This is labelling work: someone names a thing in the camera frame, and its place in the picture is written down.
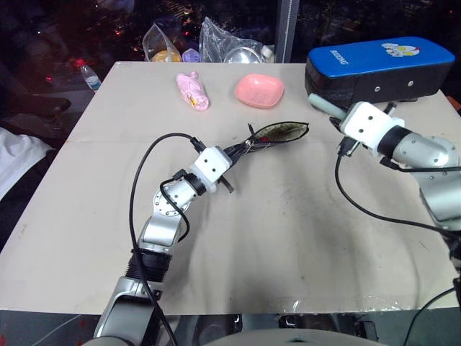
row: blue case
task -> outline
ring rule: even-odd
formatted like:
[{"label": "blue case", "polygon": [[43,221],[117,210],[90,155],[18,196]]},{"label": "blue case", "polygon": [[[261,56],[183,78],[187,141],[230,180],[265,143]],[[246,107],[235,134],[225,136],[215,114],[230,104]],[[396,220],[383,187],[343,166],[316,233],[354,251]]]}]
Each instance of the blue case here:
[{"label": "blue case", "polygon": [[435,94],[455,56],[421,37],[397,37],[312,49],[305,87],[340,107]]}]

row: white table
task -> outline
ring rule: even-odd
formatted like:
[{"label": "white table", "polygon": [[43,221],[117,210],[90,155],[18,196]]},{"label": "white table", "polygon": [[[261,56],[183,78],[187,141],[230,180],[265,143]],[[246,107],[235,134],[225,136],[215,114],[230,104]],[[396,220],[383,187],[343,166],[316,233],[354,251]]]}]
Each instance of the white table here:
[{"label": "white table", "polygon": [[[211,100],[197,112],[179,98],[175,76],[198,71]],[[271,110],[241,104],[237,81],[279,77]],[[439,92],[399,103],[395,116],[425,136],[460,144],[460,117]],[[341,140],[314,110],[304,65],[116,63],[34,194],[0,255],[0,308],[100,314],[130,257],[128,198],[148,145],[185,132],[223,148],[254,128],[306,121],[302,140],[245,156],[220,187],[193,203],[191,234],[178,245],[161,305],[167,314],[382,311],[422,306],[452,286],[456,273],[434,232],[360,213],[334,183]],[[181,138],[147,161],[135,200],[139,231],[163,179],[196,153]],[[364,149],[345,159],[350,195],[386,216],[431,223],[408,174],[391,171]],[[447,296],[437,306],[456,306]]]}]

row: white shirt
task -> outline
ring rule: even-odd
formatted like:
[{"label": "white shirt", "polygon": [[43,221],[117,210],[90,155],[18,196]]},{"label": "white shirt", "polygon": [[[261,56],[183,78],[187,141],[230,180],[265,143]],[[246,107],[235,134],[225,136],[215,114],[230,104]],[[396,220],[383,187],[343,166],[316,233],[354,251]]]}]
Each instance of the white shirt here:
[{"label": "white shirt", "polygon": [[0,200],[52,148],[36,137],[0,128]]}]

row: pink plush toy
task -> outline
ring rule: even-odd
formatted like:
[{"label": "pink plush toy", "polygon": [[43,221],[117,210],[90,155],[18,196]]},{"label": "pink plush toy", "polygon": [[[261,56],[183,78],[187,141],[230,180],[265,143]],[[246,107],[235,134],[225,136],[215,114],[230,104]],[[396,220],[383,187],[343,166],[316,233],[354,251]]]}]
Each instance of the pink plush toy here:
[{"label": "pink plush toy", "polygon": [[208,97],[205,94],[203,85],[198,80],[198,73],[193,71],[190,76],[178,74],[176,83],[178,84],[181,97],[196,110],[206,110],[209,105]]}]

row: pink toy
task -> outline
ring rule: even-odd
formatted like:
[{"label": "pink toy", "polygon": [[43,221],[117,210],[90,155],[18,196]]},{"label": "pink toy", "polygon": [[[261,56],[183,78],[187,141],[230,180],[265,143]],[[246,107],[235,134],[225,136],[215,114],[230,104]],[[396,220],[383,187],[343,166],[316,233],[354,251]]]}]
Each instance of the pink toy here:
[{"label": "pink toy", "polygon": [[283,89],[280,79],[264,74],[249,74],[237,84],[236,96],[248,106],[271,108],[282,97]]},{"label": "pink toy", "polygon": [[176,83],[178,84],[181,97],[196,110],[206,110],[209,105],[208,97],[205,94],[203,85],[198,80],[198,73],[193,71],[190,76],[178,74]]}]

